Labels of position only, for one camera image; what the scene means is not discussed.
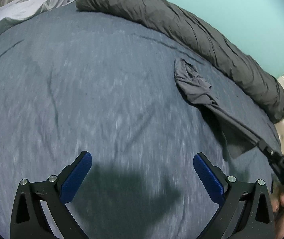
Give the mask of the person's right hand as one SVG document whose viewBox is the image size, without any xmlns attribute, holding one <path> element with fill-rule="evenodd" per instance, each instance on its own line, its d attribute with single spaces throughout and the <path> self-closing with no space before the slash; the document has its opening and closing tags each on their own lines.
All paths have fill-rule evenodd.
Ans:
<svg viewBox="0 0 284 239">
<path fill-rule="evenodd" d="M 273 181 L 270 199 L 275 214 L 275 238 L 284 238 L 284 186 L 280 182 Z"/>
</svg>

